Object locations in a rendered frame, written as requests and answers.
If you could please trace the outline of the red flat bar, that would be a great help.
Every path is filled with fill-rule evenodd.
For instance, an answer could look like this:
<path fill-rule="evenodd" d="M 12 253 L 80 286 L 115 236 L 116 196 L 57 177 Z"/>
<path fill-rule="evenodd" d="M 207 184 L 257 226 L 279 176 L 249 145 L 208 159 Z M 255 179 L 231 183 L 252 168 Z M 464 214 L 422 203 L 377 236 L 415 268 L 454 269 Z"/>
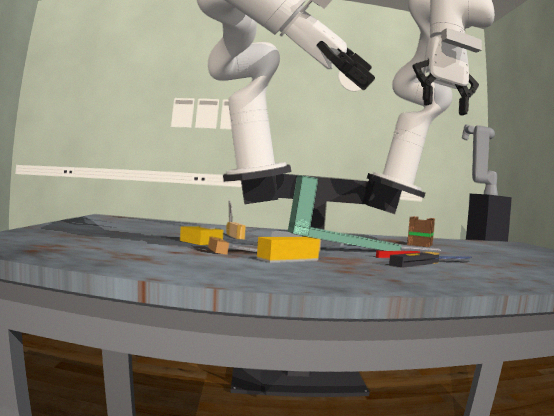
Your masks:
<path fill-rule="evenodd" d="M 377 258 L 390 258 L 393 254 L 420 253 L 419 251 L 376 251 Z"/>

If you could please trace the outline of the green l-shaped frame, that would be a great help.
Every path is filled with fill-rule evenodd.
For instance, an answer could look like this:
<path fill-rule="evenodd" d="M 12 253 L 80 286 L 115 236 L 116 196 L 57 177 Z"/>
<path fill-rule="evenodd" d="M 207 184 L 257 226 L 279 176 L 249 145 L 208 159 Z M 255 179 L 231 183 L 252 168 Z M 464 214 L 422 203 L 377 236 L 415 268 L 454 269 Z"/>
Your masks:
<path fill-rule="evenodd" d="M 401 245 L 355 237 L 343 233 L 310 227 L 318 178 L 297 176 L 288 232 L 292 234 L 361 246 L 383 251 L 401 251 Z"/>

